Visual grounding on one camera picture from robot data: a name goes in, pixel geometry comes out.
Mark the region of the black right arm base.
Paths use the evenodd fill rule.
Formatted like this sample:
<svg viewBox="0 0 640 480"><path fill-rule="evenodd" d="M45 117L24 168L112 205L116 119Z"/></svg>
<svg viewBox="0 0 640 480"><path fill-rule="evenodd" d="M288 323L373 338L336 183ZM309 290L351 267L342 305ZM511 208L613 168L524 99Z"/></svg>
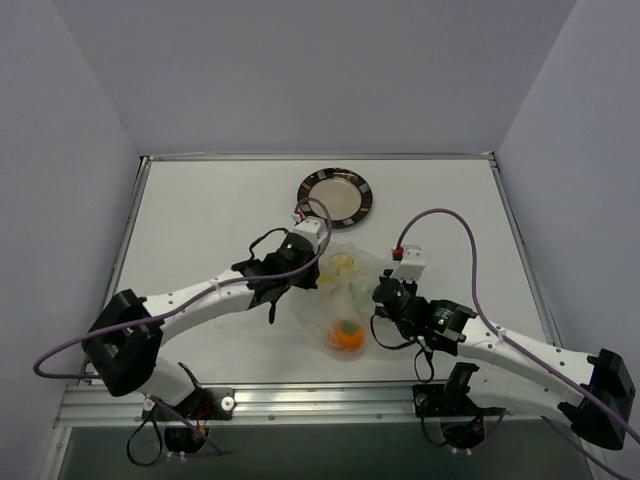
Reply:
<svg viewBox="0 0 640 480"><path fill-rule="evenodd" d="M458 362L445 383L419 381L412 386L415 416L423 436L432 446L448 447L453 455L471 456L501 426L507 411L497 407L480 407L469 397L469 382L480 368ZM427 419L445 419L440 424L440 440L427 432Z"/></svg>

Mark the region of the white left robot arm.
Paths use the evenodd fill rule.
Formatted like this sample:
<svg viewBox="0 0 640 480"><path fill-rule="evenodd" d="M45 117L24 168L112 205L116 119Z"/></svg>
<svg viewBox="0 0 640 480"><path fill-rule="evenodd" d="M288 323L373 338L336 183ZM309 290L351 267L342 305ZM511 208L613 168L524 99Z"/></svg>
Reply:
<svg viewBox="0 0 640 480"><path fill-rule="evenodd" d="M250 257L199 284L148 297L123 290L101 312L82 349L112 396L141 393L193 419L212 409L212 395L184 364L161 358L161 347L218 317L274 307L293 287L316 288L326 237L319 222L304 221L264 258Z"/></svg>

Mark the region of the clear printed plastic bag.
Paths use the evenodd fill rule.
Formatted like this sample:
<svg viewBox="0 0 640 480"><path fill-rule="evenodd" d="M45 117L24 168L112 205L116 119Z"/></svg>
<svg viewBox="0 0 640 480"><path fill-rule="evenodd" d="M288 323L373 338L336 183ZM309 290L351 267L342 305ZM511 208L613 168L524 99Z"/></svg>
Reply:
<svg viewBox="0 0 640 480"><path fill-rule="evenodd" d="M386 268L387 262L351 243L338 242L331 242L321 258L339 252L349 254L361 263L366 272L363 281L367 281L370 285L371 299L365 304L354 303L347 290L348 282L321 285L317 280L318 288L315 290L294 289L290 293L291 314L303 329L306 341L330 358L344 362L357 359L389 361L392 352L383 349L375 342L369 325L369 319L375 309L372 293L378 285L378 276ZM365 341L357 352L337 351L328 344L327 331L331 324L339 319L352 320L361 324Z"/></svg>

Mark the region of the orange fake persimmon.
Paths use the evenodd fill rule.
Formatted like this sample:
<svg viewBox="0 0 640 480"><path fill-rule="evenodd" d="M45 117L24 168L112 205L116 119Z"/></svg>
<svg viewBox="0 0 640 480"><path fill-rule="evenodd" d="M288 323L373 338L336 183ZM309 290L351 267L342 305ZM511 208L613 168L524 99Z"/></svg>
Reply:
<svg viewBox="0 0 640 480"><path fill-rule="evenodd" d="M347 319L334 321L327 331L328 344L337 351L354 353L362 348L365 333L360 323Z"/></svg>

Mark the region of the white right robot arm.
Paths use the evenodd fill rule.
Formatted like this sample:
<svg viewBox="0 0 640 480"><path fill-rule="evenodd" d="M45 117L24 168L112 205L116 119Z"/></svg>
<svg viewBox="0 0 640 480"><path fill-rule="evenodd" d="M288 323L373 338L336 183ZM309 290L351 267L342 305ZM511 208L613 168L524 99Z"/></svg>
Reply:
<svg viewBox="0 0 640 480"><path fill-rule="evenodd" d="M619 354L570 351L484 323L464 305L426 300L389 270L372 299L404 338L458 358L445 387L450 399L551 417L603 449L623 448L636 388Z"/></svg>

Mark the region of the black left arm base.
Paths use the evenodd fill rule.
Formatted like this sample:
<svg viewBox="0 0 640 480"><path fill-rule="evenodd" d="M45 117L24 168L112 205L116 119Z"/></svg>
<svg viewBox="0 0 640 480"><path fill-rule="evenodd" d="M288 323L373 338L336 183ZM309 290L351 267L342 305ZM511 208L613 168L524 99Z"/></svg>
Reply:
<svg viewBox="0 0 640 480"><path fill-rule="evenodd" d="M228 454L210 436L210 421L230 421L236 408L231 387L204 387L182 362L161 366L143 385L145 396L142 423L152 428L157 453L149 460L135 457L133 437L126 443L128 461L137 467L150 467L163 459L221 457Z"/></svg>

